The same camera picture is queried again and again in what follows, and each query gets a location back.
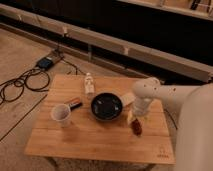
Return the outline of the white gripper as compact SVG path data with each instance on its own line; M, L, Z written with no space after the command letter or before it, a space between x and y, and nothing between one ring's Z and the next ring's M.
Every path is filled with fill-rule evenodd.
M132 111L130 110L128 112L127 124L130 125L135 120L135 116L145 116L151 102L152 99L150 98L136 98L133 102Z

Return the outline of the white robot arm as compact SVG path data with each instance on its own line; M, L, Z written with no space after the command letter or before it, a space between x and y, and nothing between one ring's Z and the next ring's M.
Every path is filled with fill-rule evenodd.
M132 115L144 116L153 99L180 108L174 171L213 171L213 83L161 85L155 77L132 86Z

